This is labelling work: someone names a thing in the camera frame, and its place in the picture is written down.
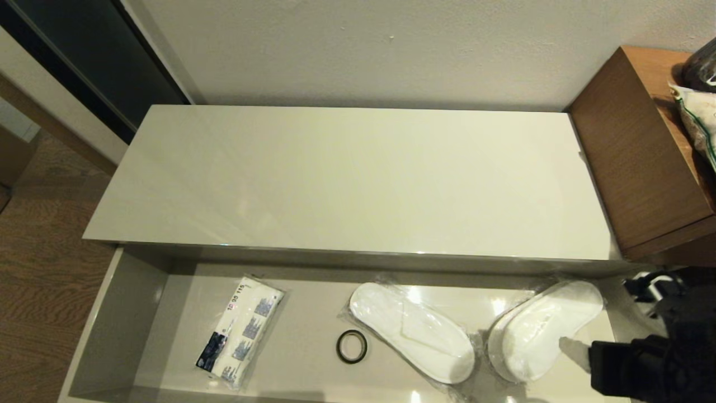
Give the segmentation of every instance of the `open drawer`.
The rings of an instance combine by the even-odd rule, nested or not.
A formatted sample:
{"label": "open drawer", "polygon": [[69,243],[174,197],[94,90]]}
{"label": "open drawer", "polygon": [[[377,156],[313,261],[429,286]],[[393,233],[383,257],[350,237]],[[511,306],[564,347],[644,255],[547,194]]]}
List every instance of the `open drawer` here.
{"label": "open drawer", "polygon": [[[359,364],[346,365],[336,355],[338,336],[354,328],[339,317],[342,308],[358,284],[375,279],[387,267],[310,267],[295,260],[291,265],[269,265],[265,260],[248,264],[246,259],[229,259],[228,255],[167,250],[142,245],[117,249],[60,402],[450,401],[367,332],[369,350]],[[385,264],[401,267],[398,260]],[[512,265],[513,270],[499,267],[499,271],[513,274],[489,274],[487,267],[495,264]],[[472,260],[470,265],[472,272],[413,267],[390,274],[397,282],[411,285],[411,293],[468,331],[480,333],[483,340],[495,318],[532,295],[530,289],[554,282],[545,274],[555,268],[548,262]],[[521,265],[532,265],[533,274],[514,274],[520,272]],[[582,267],[575,262],[561,265],[560,269],[568,271]],[[211,379],[194,363],[246,273],[288,293],[262,340],[248,386],[236,392]],[[576,338],[586,343],[613,341],[607,312],[602,311]],[[547,375],[527,385],[500,380],[486,357],[477,362],[475,370],[471,387],[480,402],[619,400],[592,390],[589,375],[564,355]]]}

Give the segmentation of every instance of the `plastic bag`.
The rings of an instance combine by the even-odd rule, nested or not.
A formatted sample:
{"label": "plastic bag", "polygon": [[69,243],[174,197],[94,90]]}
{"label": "plastic bag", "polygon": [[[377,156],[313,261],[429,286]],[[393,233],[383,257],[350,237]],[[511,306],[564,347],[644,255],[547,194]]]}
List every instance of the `plastic bag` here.
{"label": "plastic bag", "polygon": [[669,84],[694,148],[716,171],[716,94]]}
{"label": "plastic bag", "polygon": [[341,316],[388,344],[454,401],[467,399],[458,384],[474,374],[475,362],[482,355],[478,334],[466,333],[441,312],[417,302],[406,288],[385,278],[361,284]]}
{"label": "plastic bag", "polygon": [[285,292],[243,277],[196,366],[240,389]]}

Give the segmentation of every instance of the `black ring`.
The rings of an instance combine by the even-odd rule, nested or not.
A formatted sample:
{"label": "black ring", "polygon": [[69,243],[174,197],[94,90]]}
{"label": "black ring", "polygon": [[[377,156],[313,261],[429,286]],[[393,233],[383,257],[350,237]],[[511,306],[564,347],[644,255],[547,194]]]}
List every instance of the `black ring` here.
{"label": "black ring", "polygon": [[[360,340],[360,344],[361,344],[360,354],[355,359],[349,359],[348,357],[343,355],[343,351],[341,351],[341,342],[343,341],[343,339],[346,336],[350,336],[350,335],[357,336],[358,339]],[[354,330],[354,329],[343,332],[343,334],[338,338],[338,342],[336,343],[336,354],[338,354],[338,358],[340,358],[341,361],[343,361],[346,364],[355,364],[355,363],[360,362],[365,357],[365,354],[367,352],[368,352],[368,340],[366,340],[365,336],[363,336],[363,333],[361,333],[357,330]]]}

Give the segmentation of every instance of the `wooden floor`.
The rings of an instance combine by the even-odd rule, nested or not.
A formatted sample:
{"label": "wooden floor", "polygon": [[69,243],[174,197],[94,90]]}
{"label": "wooden floor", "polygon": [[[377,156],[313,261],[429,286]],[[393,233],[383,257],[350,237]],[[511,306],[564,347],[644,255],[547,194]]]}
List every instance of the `wooden floor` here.
{"label": "wooden floor", "polygon": [[114,247],[81,240],[109,183],[58,140],[0,212],[0,402],[56,402]]}

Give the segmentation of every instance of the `white slipper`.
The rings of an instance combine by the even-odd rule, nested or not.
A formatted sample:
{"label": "white slipper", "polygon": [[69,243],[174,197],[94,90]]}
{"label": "white slipper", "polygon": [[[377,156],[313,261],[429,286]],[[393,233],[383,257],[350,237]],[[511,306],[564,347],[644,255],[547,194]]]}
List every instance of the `white slipper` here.
{"label": "white slipper", "polygon": [[457,384],[472,373],[475,351],[462,328],[400,291],[361,284],[351,295],[349,309],[430,378]]}
{"label": "white slipper", "polygon": [[590,283],[555,284],[493,326],[488,338],[490,363],[508,381],[535,381],[557,361],[559,339],[574,337],[603,307],[599,290]]}

